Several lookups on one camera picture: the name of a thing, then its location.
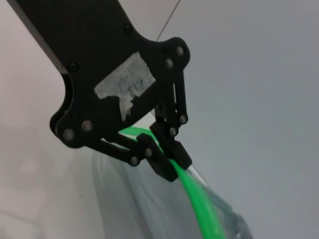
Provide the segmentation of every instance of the green object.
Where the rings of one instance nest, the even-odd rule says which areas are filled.
[[[146,128],[129,127],[120,131],[120,133],[135,137],[141,133],[145,133],[152,136],[152,138],[157,142],[152,132]],[[190,177],[174,160],[170,159],[170,161],[189,196],[203,238],[225,239],[225,233],[219,222],[215,207],[203,187],[196,180]]]

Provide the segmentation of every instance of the black linkage arm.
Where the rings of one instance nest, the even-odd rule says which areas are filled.
[[[183,70],[190,53],[180,38],[154,42],[134,29],[117,0],[8,0],[61,73],[65,99],[50,122],[68,147],[87,146],[136,166],[146,158],[173,181],[191,165],[174,140],[188,121]],[[153,134],[119,134],[155,108]]]

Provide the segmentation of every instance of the metal screw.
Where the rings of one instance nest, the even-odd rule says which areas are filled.
[[[172,59],[170,59],[170,58],[167,58],[166,59],[166,66],[167,66],[167,68],[173,68],[174,67],[174,62],[173,62],[173,60]]]
[[[125,33],[126,33],[126,34],[131,34],[132,32],[133,32],[132,26],[129,25],[129,24],[127,24],[127,25],[125,26]]]
[[[133,157],[131,159],[131,165],[132,166],[136,166],[136,165],[138,165],[138,163],[139,163],[139,159],[137,157]]]
[[[93,124],[90,120],[85,120],[82,123],[82,129],[86,132],[89,132],[93,129]]]
[[[169,133],[170,133],[171,136],[176,136],[177,135],[176,128],[170,128]]]
[[[74,139],[74,131],[70,128],[66,129],[63,133],[63,138],[65,141],[71,141]]]
[[[147,148],[147,149],[145,150],[145,156],[146,156],[146,157],[151,157],[152,154],[153,154],[153,152],[152,152],[152,150],[151,150],[150,148]]]
[[[186,123],[187,123],[187,118],[186,118],[186,116],[181,116],[181,117],[179,118],[179,122],[180,122],[181,124],[186,124]]]
[[[75,62],[71,62],[69,65],[70,71],[76,71],[78,69],[78,65]]]
[[[184,55],[184,48],[182,46],[178,46],[176,48],[176,52],[179,56],[183,56]]]
[[[73,112],[71,115],[71,118],[74,120],[78,120],[79,119],[79,114],[77,112]]]
[[[168,53],[169,52],[169,46],[167,44],[164,45],[163,52],[164,53]]]

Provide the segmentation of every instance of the clear plastic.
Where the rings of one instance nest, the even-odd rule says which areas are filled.
[[[147,129],[139,128],[123,131],[126,135],[138,135],[141,132],[150,133]],[[179,179],[168,183],[154,174],[147,162],[143,163],[136,168],[138,170],[131,170],[128,165],[125,169],[129,182],[134,183],[133,192],[153,238],[252,239],[243,218],[209,189],[193,167],[187,170],[187,174],[197,181],[194,185],[189,176],[182,172]],[[210,203],[205,203],[205,199],[198,200],[206,197]],[[211,218],[207,217],[206,211],[210,211],[208,215]]]

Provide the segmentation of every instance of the white background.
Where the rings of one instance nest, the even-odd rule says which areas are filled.
[[[121,1],[153,40],[176,2]],[[191,50],[179,139],[258,239],[318,238],[318,25],[315,0],[181,0],[160,38]],[[66,148],[48,127],[63,97],[58,72],[0,0],[1,239],[105,237],[92,151]]]
[[[195,168],[257,239],[319,238],[319,1],[181,0]]]

